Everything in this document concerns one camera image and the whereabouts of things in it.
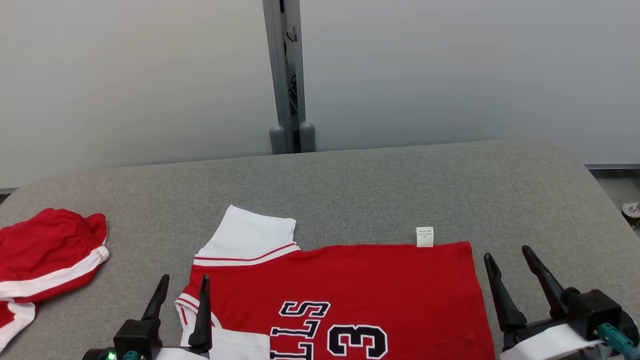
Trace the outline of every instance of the red fabric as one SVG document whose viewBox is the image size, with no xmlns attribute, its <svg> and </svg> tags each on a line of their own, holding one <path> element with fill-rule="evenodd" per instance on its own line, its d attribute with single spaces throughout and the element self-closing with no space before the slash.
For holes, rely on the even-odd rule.
<svg viewBox="0 0 640 360">
<path fill-rule="evenodd" d="M 184 293 L 197 299 L 203 274 L 222 327 L 271 335 L 275 359 L 495 359 L 467 242 L 336 245 L 257 265 L 194 265 Z M 307 303 L 302 313 L 303 302 L 330 306 Z"/>
<path fill-rule="evenodd" d="M 93 279 L 109 256 L 106 237 L 103 214 L 83 218 L 65 209 L 45 209 L 0 229 L 0 352 L 33 320 L 39 302 Z M 11 301 L 34 306 L 13 304 L 14 314 Z"/>
<path fill-rule="evenodd" d="M 0 329 L 13 321 L 15 315 L 9 310 L 9 302 L 0 301 Z"/>
<path fill-rule="evenodd" d="M 87 219 L 65 209 L 45 209 L 0 229 L 0 282 L 32 280 L 73 266 L 106 239 L 103 214 Z"/>
</svg>

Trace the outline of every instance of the gray fabric surface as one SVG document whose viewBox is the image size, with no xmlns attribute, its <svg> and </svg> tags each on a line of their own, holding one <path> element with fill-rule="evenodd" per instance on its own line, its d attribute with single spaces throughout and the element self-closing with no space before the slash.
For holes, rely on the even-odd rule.
<svg viewBox="0 0 640 360">
<path fill-rule="evenodd" d="M 0 227 L 47 207 L 102 212 L 111 258 L 89 286 L 45 302 L 0 357 L 78 359 L 109 346 L 124 320 L 141 316 L 164 273 L 171 284 L 161 337 L 177 345 L 172 301 L 229 204 L 296 219 L 303 250 L 414 243 L 417 226 L 433 226 L 436 243 L 470 241 L 497 352 L 485 252 L 530 321 L 548 317 L 548 306 L 523 244 L 564 286 L 600 288 L 640 318 L 638 239 L 589 172 L 553 145 L 491 141 L 116 168 L 25 186 L 0 206 Z"/>
</svg>

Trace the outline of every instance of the clothing tag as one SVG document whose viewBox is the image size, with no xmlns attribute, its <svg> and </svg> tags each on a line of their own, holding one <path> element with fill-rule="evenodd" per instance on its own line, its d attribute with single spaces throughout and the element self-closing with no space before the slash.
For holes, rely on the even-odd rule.
<svg viewBox="0 0 640 360">
<path fill-rule="evenodd" d="M 418 237 L 418 247 L 433 247 L 433 227 L 416 227 L 415 235 Z"/>
</svg>

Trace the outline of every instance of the floor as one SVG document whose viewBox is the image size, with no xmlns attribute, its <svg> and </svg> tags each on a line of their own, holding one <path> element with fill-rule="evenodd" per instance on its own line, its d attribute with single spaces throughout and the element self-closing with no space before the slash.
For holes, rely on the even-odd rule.
<svg viewBox="0 0 640 360">
<path fill-rule="evenodd" d="M 591 173 L 617 208 L 640 201 L 640 170 L 594 170 Z M 0 194 L 0 204 L 8 196 Z M 640 238 L 640 227 L 636 228 L 636 234 Z"/>
</svg>

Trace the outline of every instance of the red basketball jersey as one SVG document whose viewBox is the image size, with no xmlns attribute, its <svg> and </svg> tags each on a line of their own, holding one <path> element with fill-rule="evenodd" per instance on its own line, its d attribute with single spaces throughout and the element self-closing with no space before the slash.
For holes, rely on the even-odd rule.
<svg viewBox="0 0 640 360">
<path fill-rule="evenodd" d="M 216 240 L 196 256 L 176 301 L 185 336 L 209 274 L 214 326 L 270 335 L 272 359 L 495 359 L 467 242 L 302 252 L 287 240 L 228 258 L 212 253 L 225 248 Z"/>
</svg>

